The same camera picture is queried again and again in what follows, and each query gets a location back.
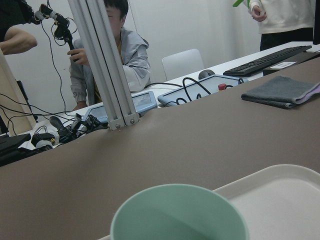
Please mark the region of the grey folded cloth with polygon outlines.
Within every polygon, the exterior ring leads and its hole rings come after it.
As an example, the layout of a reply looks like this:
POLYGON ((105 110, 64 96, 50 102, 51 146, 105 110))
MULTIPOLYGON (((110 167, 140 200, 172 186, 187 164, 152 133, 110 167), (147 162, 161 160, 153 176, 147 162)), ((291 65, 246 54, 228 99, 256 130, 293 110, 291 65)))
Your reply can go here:
POLYGON ((241 95, 244 101, 290 109, 320 93, 320 84, 277 75, 241 95))

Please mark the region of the white chair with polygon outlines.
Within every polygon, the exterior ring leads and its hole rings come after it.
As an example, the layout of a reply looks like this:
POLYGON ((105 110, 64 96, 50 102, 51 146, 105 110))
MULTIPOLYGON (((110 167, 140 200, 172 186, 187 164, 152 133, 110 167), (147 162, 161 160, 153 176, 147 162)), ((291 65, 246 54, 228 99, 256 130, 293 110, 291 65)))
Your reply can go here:
POLYGON ((195 48, 164 57, 162 65, 167 81, 205 68, 201 53, 195 48))

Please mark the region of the standing person white sweater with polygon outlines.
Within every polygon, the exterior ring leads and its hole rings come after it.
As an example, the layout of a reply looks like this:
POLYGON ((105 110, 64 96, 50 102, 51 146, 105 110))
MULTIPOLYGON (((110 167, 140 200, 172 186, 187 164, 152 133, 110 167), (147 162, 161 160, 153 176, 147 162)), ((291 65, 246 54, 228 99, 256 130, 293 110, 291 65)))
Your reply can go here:
POLYGON ((289 42, 313 41, 314 0, 246 0, 244 4, 258 22, 260 51, 289 42))

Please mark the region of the green cup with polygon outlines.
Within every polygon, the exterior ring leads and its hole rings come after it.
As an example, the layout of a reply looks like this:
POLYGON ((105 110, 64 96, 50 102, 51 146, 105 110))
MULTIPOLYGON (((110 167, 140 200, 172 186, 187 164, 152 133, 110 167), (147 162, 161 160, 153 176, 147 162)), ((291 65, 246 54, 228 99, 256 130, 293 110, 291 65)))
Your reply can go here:
POLYGON ((112 240, 248 240, 239 210, 218 193, 189 184, 163 184, 127 199, 110 226, 112 240))

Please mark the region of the blue teach pendant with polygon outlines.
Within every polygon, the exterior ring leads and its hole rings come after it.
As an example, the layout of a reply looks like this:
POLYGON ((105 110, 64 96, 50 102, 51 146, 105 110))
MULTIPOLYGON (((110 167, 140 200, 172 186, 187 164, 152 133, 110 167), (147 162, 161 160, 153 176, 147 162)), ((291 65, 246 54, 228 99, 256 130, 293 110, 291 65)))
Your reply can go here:
MULTIPOLYGON (((140 116, 143 116, 149 110, 156 109, 158 107, 155 95, 152 91, 134 95, 132 96, 132 100, 135 110, 140 116)), ((85 113, 82 120, 87 120, 89 115, 92 115, 101 123, 108 122, 108 116, 102 102, 91 106, 85 113)))
POLYGON ((225 84, 228 89, 246 82, 248 79, 243 77, 216 74, 201 80, 191 80, 190 77, 186 77, 182 81, 182 87, 159 95, 157 99, 165 107, 178 106, 217 93, 221 84, 225 84))

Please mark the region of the black keyboard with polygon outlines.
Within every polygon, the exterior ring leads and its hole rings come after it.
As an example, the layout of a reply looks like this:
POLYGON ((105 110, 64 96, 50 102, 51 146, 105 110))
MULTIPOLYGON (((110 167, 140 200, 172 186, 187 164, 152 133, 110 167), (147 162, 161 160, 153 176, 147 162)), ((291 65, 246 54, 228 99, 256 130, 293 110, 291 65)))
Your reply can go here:
POLYGON ((232 69, 226 70, 223 75, 231 77, 250 77, 258 72, 261 72, 264 68, 270 67, 279 63, 282 60, 288 59, 299 53, 305 52, 311 49, 311 45, 300 45, 294 47, 287 47, 282 50, 273 52, 266 56, 252 60, 245 64, 239 65, 232 69))

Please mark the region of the black computer mouse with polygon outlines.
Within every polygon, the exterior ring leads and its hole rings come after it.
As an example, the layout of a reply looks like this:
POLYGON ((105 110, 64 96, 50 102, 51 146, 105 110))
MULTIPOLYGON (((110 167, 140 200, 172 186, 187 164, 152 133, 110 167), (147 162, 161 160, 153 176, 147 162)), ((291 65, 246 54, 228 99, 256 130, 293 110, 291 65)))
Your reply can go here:
POLYGON ((198 79, 199 80, 202 80, 204 78, 207 78, 209 76, 213 76, 215 75, 215 72, 212 71, 211 69, 205 69, 205 70, 202 70, 199 74, 198 74, 198 79))

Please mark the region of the aluminium frame post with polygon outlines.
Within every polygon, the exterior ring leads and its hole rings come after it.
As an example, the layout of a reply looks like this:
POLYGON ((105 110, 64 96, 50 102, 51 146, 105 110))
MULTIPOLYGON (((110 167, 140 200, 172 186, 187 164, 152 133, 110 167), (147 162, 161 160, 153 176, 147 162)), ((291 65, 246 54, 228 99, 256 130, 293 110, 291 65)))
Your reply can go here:
POLYGON ((102 0, 68 2, 111 130, 138 122, 108 14, 102 0))

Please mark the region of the cream rabbit tray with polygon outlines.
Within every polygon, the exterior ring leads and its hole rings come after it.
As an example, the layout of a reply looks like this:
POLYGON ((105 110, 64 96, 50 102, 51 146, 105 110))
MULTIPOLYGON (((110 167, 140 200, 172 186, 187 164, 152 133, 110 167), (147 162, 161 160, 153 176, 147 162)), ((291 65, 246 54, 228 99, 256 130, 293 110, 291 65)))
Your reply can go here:
POLYGON ((317 240, 320 237, 320 175, 278 164, 213 190, 243 216, 248 240, 317 240))

